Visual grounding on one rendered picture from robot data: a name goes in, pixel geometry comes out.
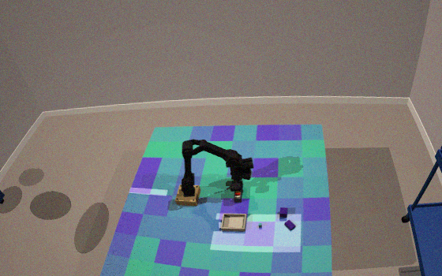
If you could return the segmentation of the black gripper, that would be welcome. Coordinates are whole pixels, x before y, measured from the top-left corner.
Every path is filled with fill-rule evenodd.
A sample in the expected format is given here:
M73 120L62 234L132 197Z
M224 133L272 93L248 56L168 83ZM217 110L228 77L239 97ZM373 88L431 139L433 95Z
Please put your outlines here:
M239 173L231 173L230 172L230 175L232 176L231 179L234 179L232 181L232 184L230 184L230 190L232 192L240 192L242 189L242 180L240 180L241 179L240 178L241 171L242 171L242 167L241 167L241 170Z

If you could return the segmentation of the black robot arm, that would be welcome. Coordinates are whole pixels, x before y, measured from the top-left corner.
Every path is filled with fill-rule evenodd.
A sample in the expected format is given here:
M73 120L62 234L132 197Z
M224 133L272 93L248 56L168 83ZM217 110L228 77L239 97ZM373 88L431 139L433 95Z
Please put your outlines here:
M193 145L199 145L193 149ZM242 178L249 180L251 176L251 169L253 169L253 159L242 159L242 156L235 150L223 149L214 144L207 142L206 140L186 140L182 142L182 154L185 159L185 174L182 178L181 191L184 197L194 196L195 193L195 178L194 173L191 172L191 158L192 155L196 155L201 151L206 151L213 155L216 155L226 162L226 168L230 167L231 173L239 173L240 180Z

